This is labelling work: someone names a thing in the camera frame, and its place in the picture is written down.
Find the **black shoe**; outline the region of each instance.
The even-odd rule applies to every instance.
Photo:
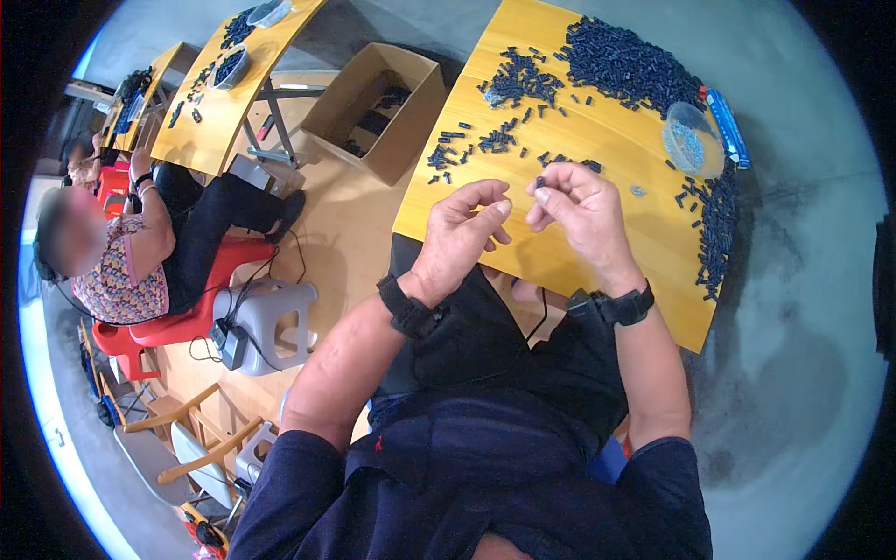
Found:
[[[305,191],[293,191],[287,194],[283,199],[283,213],[280,215],[280,225],[277,230],[271,234],[265,235],[264,238],[273,245],[277,245],[286,235],[292,225],[296,223],[298,217],[305,208]]]

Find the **floral shirt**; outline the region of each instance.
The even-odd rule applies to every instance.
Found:
[[[99,162],[94,159],[85,159],[77,163],[69,162],[68,176],[72,179],[73,186],[85,188],[93,192],[99,178]]]
[[[131,234],[146,229],[141,214],[121,214],[107,224],[106,251],[92,271],[72,278],[72,290],[90,312],[106,323],[149,321],[168,312],[168,284],[161,265],[138,280]]]

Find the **blue box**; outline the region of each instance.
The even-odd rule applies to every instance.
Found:
[[[749,169],[753,163],[750,160],[750,152],[746,149],[744,137],[737,128],[734,113],[718,90],[706,90],[706,103],[710,106],[716,125],[722,134],[722,146],[728,156],[734,160],[738,169]]]

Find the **power adapter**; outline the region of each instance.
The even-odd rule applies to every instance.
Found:
[[[215,319],[209,330],[209,336],[215,349],[221,356],[224,367],[233,371],[243,365],[246,358],[246,346],[249,344],[249,333],[238,324],[227,319]]]

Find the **bracelet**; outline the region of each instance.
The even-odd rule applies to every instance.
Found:
[[[147,186],[146,188],[144,188],[137,194],[137,197],[140,199],[141,202],[143,201],[143,195],[146,194],[146,191],[153,189],[153,188],[156,188],[156,186],[154,184],[150,183],[149,186]]]

